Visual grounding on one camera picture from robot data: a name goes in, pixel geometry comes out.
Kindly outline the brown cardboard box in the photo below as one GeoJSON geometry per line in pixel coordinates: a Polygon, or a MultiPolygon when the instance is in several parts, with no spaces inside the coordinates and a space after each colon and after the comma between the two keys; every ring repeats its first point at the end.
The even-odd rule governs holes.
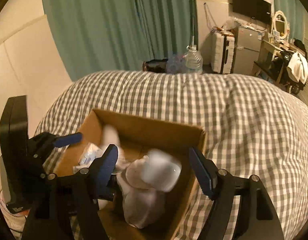
{"type": "Polygon", "coordinates": [[[137,229],[128,225],[123,217],[122,196],[98,212],[106,233],[112,239],[174,239],[180,226],[185,222],[191,198],[198,183],[189,163],[189,149],[206,148],[206,132],[203,128],[167,122],[135,115],[127,115],[93,109],[79,128],[82,141],[69,146],[60,157],[54,170],[59,177],[72,174],[85,146],[88,143],[102,143],[102,129],[105,124],[114,126],[121,140],[121,147],[128,161],[140,159],[153,148],[174,156],[181,162],[180,178],[165,198],[165,213],[152,225],[137,229]]]}

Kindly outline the silver mini fridge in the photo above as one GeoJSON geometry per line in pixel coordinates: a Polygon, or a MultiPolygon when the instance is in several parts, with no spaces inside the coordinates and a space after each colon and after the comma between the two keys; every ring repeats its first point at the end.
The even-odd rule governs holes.
{"type": "Polygon", "coordinates": [[[234,74],[251,75],[254,61],[260,53],[261,33],[243,27],[236,27],[235,49],[232,71],[234,74]]]}

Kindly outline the white suitcase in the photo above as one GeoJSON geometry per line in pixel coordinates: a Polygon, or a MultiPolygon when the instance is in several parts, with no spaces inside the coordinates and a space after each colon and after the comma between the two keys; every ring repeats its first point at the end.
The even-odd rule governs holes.
{"type": "Polygon", "coordinates": [[[218,74],[230,74],[233,64],[235,37],[219,31],[211,34],[211,68],[218,74]]]}

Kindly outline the small green curtain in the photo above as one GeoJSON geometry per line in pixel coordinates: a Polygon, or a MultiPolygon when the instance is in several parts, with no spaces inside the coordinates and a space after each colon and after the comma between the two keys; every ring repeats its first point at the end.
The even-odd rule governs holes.
{"type": "Polygon", "coordinates": [[[300,0],[274,0],[276,11],[282,11],[290,23],[290,38],[304,41],[304,12],[300,0]]]}

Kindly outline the white garment on chair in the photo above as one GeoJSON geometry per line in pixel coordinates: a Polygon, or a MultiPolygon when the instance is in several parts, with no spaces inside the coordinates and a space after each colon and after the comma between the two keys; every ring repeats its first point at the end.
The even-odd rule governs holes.
{"type": "Polygon", "coordinates": [[[306,58],[299,52],[295,52],[287,65],[289,78],[296,83],[306,84],[308,77],[308,64],[306,58]]]}

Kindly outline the black wall television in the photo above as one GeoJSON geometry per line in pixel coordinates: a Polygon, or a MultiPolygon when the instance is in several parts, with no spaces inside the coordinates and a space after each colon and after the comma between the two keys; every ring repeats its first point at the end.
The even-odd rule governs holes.
{"type": "Polygon", "coordinates": [[[265,0],[232,0],[232,11],[271,24],[271,4],[265,0]]]}

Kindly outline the white and blue sock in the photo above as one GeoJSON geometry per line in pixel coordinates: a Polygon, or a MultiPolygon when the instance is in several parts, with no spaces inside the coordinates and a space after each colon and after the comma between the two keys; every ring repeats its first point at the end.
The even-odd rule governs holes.
{"type": "Polygon", "coordinates": [[[165,193],[141,179],[144,164],[143,158],[135,160],[117,175],[125,221],[138,229],[155,223],[165,213],[165,193]]]}

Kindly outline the white round vanity mirror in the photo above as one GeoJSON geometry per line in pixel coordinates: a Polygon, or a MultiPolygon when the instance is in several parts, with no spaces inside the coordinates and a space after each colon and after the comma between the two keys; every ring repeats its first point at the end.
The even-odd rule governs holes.
{"type": "Polygon", "coordinates": [[[272,18],[272,34],[280,40],[284,40],[289,34],[289,23],[281,10],[276,11],[272,18]]]}

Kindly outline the clear water jug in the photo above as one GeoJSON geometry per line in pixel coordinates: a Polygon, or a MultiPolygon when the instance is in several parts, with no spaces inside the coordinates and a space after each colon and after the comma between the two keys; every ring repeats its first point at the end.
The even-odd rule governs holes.
{"type": "Polygon", "coordinates": [[[187,52],[184,54],[183,59],[185,62],[186,73],[202,74],[203,58],[195,44],[187,46],[187,52]]]}

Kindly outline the grey checked duvet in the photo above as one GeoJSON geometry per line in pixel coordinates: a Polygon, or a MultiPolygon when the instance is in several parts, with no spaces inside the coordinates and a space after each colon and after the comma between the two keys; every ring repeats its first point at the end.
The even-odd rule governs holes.
{"type": "Polygon", "coordinates": [[[308,106],[257,77],[103,71],[73,83],[36,132],[76,132],[93,108],[203,127],[205,156],[239,177],[257,174],[286,239],[308,220],[308,106]]]}

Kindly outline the white dressing table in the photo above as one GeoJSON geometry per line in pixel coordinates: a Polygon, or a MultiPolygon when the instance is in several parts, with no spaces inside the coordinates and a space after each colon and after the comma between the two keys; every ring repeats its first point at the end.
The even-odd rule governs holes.
{"type": "Polygon", "coordinates": [[[259,76],[264,73],[267,80],[280,84],[284,69],[289,64],[292,50],[279,48],[274,44],[262,40],[257,61],[253,63],[252,76],[259,76]]]}

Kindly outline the tissue pack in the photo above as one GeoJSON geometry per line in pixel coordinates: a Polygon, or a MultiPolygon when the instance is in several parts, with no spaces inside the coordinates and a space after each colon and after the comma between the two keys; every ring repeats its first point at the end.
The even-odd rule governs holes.
{"type": "Polygon", "coordinates": [[[78,165],[73,166],[73,174],[76,174],[82,168],[88,168],[91,163],[96,159],[102,157],[104,150],[97,145],[89,142],[84,148],[83,153],[78,161],[78,165]]]}

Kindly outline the large green curtain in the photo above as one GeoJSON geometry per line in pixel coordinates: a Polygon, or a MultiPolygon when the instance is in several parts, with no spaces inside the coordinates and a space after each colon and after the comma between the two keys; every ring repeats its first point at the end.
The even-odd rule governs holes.
{"type": "Polygon", "coordinates": [[[195,0],[42,0],[74,81],[101,70],[141,70],[198,38],[195,0]]]}

